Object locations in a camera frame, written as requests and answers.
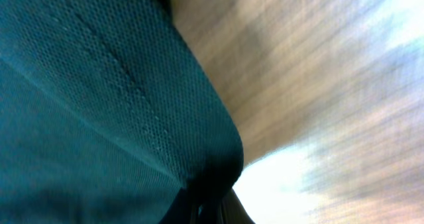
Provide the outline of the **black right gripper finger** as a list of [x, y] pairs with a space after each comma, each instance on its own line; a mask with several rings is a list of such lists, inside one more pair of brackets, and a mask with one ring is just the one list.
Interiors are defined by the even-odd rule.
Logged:
[[221, 199], [199, 203], [180, 190], [159, 224], [255, 224], [234, 190]]

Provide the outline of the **black polo shirt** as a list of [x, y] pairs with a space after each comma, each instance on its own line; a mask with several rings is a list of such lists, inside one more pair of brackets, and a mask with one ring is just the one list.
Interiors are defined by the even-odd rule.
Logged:
[[170, 0], [1, 0], [2, 223], [159, 223], [243, 159]]

